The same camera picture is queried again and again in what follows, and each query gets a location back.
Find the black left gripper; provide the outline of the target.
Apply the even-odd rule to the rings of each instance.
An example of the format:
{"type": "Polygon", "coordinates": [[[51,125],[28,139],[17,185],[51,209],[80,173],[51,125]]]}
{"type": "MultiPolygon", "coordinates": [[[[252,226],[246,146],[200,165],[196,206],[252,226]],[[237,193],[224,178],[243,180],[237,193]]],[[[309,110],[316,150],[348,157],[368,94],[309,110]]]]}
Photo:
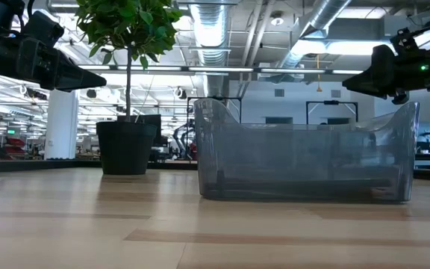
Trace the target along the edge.
{"type": "Polygon", "coordinates": [[[62,52],[57,65],[57,50],[29,37],[0,40],[0,75],[67,93],[107,84],[105,78],[80,68],[62,52]]]}

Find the grey translucent plastic bin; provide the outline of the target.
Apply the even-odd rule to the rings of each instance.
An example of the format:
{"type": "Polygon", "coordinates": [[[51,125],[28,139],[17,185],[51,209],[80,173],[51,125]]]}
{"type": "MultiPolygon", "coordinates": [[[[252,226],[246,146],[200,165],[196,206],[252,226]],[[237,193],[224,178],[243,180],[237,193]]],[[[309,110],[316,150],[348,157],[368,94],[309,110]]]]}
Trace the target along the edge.
{"type": "Polygon", "coordinates": [[[194,103],[199,192],[210,200],[402,203],[411,198],[420,106],[345,125],[242,124],[215,99],[194,103]],[[391,187],[206,188],[225,180],[389,179],[391,187]]]}

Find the large silver ventilation duct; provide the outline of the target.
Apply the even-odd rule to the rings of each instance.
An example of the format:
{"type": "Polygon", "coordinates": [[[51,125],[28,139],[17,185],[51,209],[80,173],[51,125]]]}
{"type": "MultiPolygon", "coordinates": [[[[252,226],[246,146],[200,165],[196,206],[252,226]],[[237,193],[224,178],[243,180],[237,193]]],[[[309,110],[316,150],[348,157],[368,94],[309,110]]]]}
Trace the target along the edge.
{"type": "Polygon", "coordinates": [[[316,0],[310,13],[299,17],[290,34],[291,48],[278,64],[278,68],[295,68],[306,52],[298,52],[295,45],[301,43],[302,38],[310,34],[318,34],[321,39],[326,38],[328,28],[339,17],[352,0],[316,0]]]}

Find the long ceiling light strip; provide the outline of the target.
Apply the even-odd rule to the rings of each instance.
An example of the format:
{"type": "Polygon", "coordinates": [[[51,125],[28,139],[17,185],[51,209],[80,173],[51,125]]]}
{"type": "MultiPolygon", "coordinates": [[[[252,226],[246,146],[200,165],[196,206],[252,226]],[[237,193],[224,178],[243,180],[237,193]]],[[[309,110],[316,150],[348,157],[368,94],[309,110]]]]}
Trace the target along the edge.
{"type": "Polygon", "coordinates": [[[283,74],[328,74],[328,75],[357,75],[361,70],[347,69],[283,69],[283,68],[260,68],[260,67],[189,67],[189,66],[142,66],[131,67],[138,72],[256,72],[256,73],[283,73],[283,74]]]}

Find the black aluminium table frame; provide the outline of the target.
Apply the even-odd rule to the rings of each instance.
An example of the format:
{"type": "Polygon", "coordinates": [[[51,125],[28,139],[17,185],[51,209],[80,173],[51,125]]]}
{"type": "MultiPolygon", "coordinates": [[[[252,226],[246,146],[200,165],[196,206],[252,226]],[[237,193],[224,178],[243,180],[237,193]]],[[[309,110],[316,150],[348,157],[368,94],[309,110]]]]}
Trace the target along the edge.
{"type": "MultiPolygon", "coordinates": [[[[50,161],[0,161],[0,173],[29,171],[29,170],[50,170],[63,168],[101,168],[100,161],[86,160],[50,160],[50,161]]],[[[149,169],[154,170],[197,170],[197,164],[188,163],[149,163],[149,169]]],[[[430,170],[419,169],[414,171],[415,179],[430,181],[430,170]]]]}

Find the white building pillar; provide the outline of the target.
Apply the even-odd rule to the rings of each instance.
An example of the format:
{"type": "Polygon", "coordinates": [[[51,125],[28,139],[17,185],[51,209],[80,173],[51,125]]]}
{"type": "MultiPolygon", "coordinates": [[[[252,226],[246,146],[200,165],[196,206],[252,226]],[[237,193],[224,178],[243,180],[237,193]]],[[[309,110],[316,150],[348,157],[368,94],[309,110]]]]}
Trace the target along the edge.
{"type": "Polygon", "coordinates": [[[73,159],[78,130],[78,93],[53,90],[49,97],[44,159],[73,159]]]}

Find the yellow hanging pendant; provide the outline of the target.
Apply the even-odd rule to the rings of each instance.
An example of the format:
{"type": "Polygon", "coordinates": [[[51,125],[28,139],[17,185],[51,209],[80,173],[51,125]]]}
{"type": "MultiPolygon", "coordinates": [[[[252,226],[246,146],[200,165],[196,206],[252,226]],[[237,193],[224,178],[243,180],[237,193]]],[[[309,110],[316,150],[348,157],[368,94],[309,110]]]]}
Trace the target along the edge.
{"type": "MultiPolygon", "coordinates": [[[[316,64],[317,64],[317,69],[320,69],[320,55],[316,56],[316,64]]],[[[320,82],[321,82],[320,79],[321,79],[320,73],[318,73],[317,74],[317,92],[319,93],[323,91],[323,89],[320,86],[320,82]]]]}

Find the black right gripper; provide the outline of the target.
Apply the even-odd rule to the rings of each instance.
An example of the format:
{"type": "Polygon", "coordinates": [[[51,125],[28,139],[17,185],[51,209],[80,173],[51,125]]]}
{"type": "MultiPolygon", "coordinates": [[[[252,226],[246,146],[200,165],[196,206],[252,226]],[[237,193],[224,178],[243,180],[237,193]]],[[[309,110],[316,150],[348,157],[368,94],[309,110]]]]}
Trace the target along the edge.
{"type": "Polygon", "coordinates": [[[430,91],[430,52],[419,50],[396,56],[387,45],[373,48],[371,65],[342,82],[351,100],[383,99],[395,88],[430,91]]]}

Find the green potted plant black pot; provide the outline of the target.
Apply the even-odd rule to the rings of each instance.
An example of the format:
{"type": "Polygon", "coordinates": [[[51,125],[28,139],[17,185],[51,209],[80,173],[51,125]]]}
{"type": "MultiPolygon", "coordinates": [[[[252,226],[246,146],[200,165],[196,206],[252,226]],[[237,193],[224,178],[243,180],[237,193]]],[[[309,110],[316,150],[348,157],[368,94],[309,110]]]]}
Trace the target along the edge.
{"type": "Polygon", "coordinates": [[[125,52],[125,119],[96,124],[105,175],[131,176],[146,172],[157,128],[131,120],[132,62],[142,69],[172,50],[181,17],[172,0],[76,0],[77,26],[92,46],[90,56],[101,52],[109,64],[115,53],[125,52]]]}

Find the ribbed silver ventilation duct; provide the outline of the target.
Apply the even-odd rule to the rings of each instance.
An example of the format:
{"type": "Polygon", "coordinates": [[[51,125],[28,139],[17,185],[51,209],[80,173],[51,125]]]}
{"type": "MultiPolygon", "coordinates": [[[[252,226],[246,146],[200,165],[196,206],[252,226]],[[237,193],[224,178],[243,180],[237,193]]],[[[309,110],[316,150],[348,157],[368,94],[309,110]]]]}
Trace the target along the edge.
{"type": "MultiPolygon", "coordinates": [[[[221,4],[191,4],[193,30],[202,67],[222,67],[228,62],[228,13],[230,7],[221,4]]],[[[207,97],[228,97],[227,75],[206,75],[204,91],[207,97]]]]}

